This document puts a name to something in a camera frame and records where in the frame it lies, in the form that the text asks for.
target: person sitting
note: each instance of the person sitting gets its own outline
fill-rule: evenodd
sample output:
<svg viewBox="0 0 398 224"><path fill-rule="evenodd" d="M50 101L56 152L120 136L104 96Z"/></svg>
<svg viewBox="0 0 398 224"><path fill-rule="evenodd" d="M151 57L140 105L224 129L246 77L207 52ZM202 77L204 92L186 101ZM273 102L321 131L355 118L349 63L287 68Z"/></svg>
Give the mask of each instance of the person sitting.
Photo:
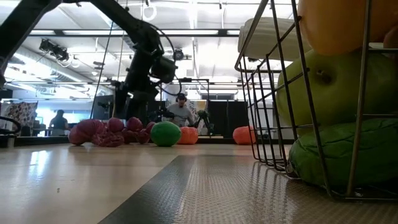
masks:
<svg viewBox="0 0 398 224"><path fill-rule="evenodd" d="M170 105L167 111L174 114L174 118L170 118L169 121L173 122L179 127L184 127L186 120L188 120L189 125L193 125L194 121L192 118L191 111L185 105L187 102L187 97L183 93L179 93L175 99L175 104Z"/></svg>
<svg viewBox="0 0 398 224"><path fill-rule="evenodd" d="M52 136L64 136L65 130L69 129L68 120L63 117L63 110L58 110L57 115L50 121L50 128L53 126Z"/></svg>

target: green cushion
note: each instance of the green cushion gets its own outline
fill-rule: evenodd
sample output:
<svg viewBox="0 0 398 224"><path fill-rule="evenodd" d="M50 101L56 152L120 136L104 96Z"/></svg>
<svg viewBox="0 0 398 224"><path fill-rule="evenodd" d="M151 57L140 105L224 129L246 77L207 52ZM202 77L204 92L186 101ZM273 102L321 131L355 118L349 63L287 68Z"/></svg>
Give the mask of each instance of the green cushion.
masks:
<svg viewBox="0 0 398 224"><path fill-rule="evenodd" d="M162 121L154 125L150 131L150 138L160 147L175 145L181 138L180 128L168 121Z"/></svg>
<svg viewBox="0 0 398 224"><path fill-rule="evenodd" d="M354 147L355 123L337 124L320 131L330 184L348 183ZM315 136L300 137L290 149L289 162L304 181L324 185ZM398 119L363 121L356 185L383 182L398 177Z"/></svg>

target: floor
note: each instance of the floor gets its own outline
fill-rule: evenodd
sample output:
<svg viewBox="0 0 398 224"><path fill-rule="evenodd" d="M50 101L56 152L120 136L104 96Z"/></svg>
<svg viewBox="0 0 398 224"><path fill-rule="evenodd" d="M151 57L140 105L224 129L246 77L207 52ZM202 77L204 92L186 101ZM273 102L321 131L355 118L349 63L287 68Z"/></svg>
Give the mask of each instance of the floor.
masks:
<svg viewBox="0 0 398 224"><path fill-rule="evenodd" d="M0 223L398 223L398 205L341 203L250 146L0 150Z"/></svg>
<svg viewBox="0 0 398 224"><path fill-rule="evenodd" d="M209 144L0 149L0 223L98 223L178 155L251 153Z"/></svg>

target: pile of balls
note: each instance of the pile of balls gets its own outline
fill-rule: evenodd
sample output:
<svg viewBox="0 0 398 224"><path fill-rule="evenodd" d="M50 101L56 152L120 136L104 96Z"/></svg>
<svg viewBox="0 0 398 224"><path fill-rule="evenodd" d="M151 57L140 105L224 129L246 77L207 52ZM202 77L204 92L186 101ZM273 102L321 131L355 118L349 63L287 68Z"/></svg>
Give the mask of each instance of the pile of balls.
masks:
<svg viewBox="0 0 398 224"><path fill-rule="evenodd" d="M72 128L69 142L76 146L92 142L101 147L118 147L130 142L145 144L149 142L150 131L154 125L155 123L151 122L143 128L138 118L130 118L126 127L117 118L111 118L107 123L96 119L86 119Z"/></svg>

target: green ball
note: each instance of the green ball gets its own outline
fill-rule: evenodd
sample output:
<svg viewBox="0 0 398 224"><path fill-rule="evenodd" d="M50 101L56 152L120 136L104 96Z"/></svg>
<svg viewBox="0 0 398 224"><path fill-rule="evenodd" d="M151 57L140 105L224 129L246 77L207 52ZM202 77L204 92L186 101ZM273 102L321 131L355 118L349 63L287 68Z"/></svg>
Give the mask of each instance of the green ball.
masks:
<svg viewBox="0 0 398 224"><path fill-rule="evenodd" d="M154 125L150 132L150 138L157 146L170 147L180 140L181 130L169 121L162 121Z"/></svg>

